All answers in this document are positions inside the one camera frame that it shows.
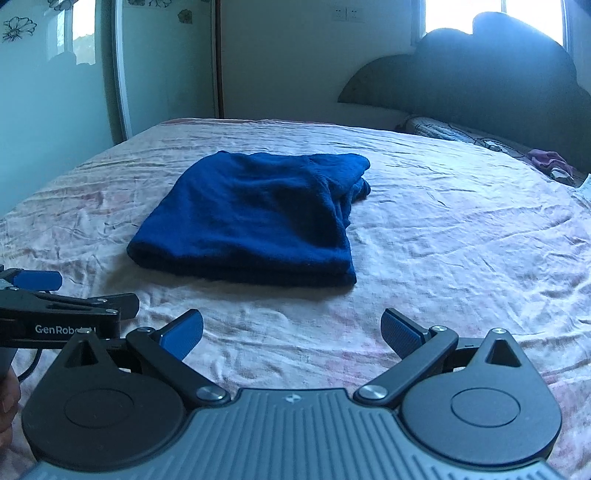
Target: window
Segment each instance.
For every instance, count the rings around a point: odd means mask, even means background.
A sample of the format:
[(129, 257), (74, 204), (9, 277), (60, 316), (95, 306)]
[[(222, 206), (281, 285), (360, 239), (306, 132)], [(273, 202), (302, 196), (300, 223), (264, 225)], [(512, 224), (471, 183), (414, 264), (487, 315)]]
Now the window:
[(423, 34), (436, 28), (472, 33), (482, 12), (504, 12), (542, 31), (567, 48), (564, 0), (423, 0)]
[(78, 0), (72, 8), (72, 46), (76, 64), (94, 65), (96, 0)]

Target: cable on bed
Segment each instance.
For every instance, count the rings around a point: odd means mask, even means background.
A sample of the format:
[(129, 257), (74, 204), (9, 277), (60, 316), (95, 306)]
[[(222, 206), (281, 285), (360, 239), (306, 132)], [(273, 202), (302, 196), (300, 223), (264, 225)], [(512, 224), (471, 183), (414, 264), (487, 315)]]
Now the cable on bed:
[(35, 357), (33, 358), (31, 365), (29, 365), (29, 368), (27, 368), (22, 374), (20, 374), (18, 376), (19, 383), (24, 382), (27, 378), (29, 378), (31, 376), (31, 374), (33, 373), (33, 370), (35, 370), (37, 365), (39, 365), (39, 360), (41, 360), (42, 353), (43, 353), (43, 350), (38, 348), (37, 353), (35, 353)]

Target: dark gray headboard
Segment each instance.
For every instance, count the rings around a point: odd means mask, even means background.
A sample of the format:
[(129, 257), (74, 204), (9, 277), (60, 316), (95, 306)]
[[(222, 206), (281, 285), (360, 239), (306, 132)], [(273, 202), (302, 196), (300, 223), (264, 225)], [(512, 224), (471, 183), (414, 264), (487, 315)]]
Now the dark gray headboard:
[(529, 25), (496, 12), (473, 34), (442, 28), (414, 54), (368, 63), (339, 102), (429, 116), (541, 150), (591, 171), (591, 95), (568, 53)]

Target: electrical outlet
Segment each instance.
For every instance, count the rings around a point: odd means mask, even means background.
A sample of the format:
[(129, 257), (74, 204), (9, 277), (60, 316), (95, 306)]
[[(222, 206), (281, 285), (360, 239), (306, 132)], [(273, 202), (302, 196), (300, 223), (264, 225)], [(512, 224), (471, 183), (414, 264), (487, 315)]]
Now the electrical outlet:
[(347, 20), (349, 22), (363, 23), (363, 8), (349, 7), (347, 9)]
[(330, 6), (330, 17), (336, 22), (347, 21), (347, 9), (343, 5), (331, 5)]

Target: blue towel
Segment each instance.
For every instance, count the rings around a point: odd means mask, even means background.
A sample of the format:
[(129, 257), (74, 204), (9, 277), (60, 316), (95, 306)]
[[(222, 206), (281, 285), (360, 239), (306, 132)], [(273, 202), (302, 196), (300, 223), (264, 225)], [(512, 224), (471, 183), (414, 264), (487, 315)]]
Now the blue towel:
[(127, 247), (140, 266), (211, 280), (351, 286), (351, 203), (367, 158), (220, 151), (177, 180)]

